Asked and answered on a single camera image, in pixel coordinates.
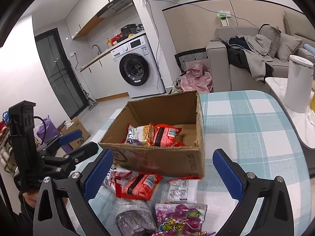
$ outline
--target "container lid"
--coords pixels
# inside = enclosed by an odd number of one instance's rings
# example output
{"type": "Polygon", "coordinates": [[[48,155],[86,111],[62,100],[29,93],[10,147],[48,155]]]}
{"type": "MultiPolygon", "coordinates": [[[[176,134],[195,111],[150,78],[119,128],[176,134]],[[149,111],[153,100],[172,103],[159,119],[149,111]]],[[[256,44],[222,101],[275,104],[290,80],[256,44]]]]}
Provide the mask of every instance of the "container lid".
{"type": "Polygon", "coordinates": [[[296,56],[296,55],[290,55],[290,60],[294,62],[295,64],[298,64],[300,66],[304,66],[307,68],[314,68],[314,65],[311,61],[309,61],[306,58],[296,56]]]}

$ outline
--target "screw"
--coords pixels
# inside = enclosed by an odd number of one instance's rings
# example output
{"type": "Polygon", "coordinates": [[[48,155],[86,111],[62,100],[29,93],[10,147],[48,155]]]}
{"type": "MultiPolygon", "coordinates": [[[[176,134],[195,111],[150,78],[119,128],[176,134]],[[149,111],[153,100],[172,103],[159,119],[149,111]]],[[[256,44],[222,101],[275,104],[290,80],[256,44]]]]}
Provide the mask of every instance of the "screw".
{"type": "Polygon", "coordinates": [[[72,178],[78,178],[80,176],[80,173],[79,172],[74,172],[72,173],[71,177],[72,178]]]}
{"type": "Polygon", "coordinates": [[[282,183],[284,181],[283,177],[282,176],[277,176],[277,181],[282,183]]]}
{"type": "Polygon", "coordinates": [[[253,179],[256,177],[256,175],[253,172],[248,172],[247,177],[253,179]]]}
{"type": "Polygon", "coordinates": [[[50,177],[49,176],[45,177],[44,180],[43,180],[44,183],[48,183],[49,181],[50,181],[50,177]]]}

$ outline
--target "tablecloth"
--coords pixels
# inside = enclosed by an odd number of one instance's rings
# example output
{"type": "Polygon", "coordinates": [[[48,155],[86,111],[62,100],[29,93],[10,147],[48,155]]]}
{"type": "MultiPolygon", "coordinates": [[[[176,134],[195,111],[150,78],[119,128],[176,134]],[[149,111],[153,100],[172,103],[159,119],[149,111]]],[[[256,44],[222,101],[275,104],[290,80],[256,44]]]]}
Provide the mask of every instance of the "tablecloth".
{"type": "MultiPolygon", "coordinates": [[[[237,204],[212,163],[213,152],[222,148],[245,172],[251,171],[266,179],[276,176],[284,178],[291,199],[295,236],[301,235],[311,221],[310,179],[297,136],[277,101],[255,90],[201,94],[200,97],[204,115],[205,177],[198,183],[197,201],[208,205],[203,229],[218,232],[237,204]]],[[[92,141],[98,142],[102,138],[120,111],[112,115],[92,141]]],[[[81,172],[96,157],[78,164],[77,171],[81,172]]],[[[155,203],[166,200],[168,179],[164,178],[159,184],[149,202],[153,212],[155,203]]],[[[242,235],[250,232],[262,200],[257,201],[242,235]]],[[[97,196],[89,201],[111,235],[119,235],[114,222],[120,201],[103,186],[97,196]]],[[[84,235],[80,228],[77,232],[84,235]]]]}

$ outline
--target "cardboard box on floor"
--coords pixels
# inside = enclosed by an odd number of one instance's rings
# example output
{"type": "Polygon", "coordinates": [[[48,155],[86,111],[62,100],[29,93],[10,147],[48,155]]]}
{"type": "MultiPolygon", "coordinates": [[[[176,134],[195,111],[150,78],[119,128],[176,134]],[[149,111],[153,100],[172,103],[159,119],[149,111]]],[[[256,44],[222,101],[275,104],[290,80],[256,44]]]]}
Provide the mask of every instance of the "cardboard box on floor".
{"type": "Polygon", "coordinates": [[[82,131],[82,137],[78,138],[75,141],[72,141],[70,143],[70,145],[72,146],[73,149],[76,149],[78,147],[80,147],[91,135],[90,133],[84,128],[84,126],[82,125],[81,121],[79,118],[75,117],[71,120],[71,122],[73,122],[73,124],[67,128],[66,126],[64,126],[60,132],[62,133],[62,135],[66,135],[69,134],[75,130],[81,130],[82,131]]]}
{"type": "Polygon", "coordinates": [[[114,152],[122,167],[165,176],[204,176],[203,114],[199,94],[188,91],[130,101],[113,121],[99,145],[114,152]],[[184,147],[133,146],[121,144],[133,127],[152,122],[181,127],[176,142],[184,147]]]}

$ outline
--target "barcode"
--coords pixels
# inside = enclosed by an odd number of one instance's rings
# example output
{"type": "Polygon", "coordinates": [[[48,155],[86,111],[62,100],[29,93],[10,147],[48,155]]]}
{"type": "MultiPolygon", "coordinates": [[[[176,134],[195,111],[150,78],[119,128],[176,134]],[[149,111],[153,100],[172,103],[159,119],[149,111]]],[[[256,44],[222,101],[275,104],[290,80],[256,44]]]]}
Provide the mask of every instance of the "barcode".
{"type": "Polygon", "coordinates": [[[155,175],[149,175],[143,183],[146,184],[151,189],[153,189],[155,181],[156,181],[155,175]]]}
{"type": "Polygon", "coordinates": [[[169,129],[167,136],[176,137],[176,129],[169,129]]]}

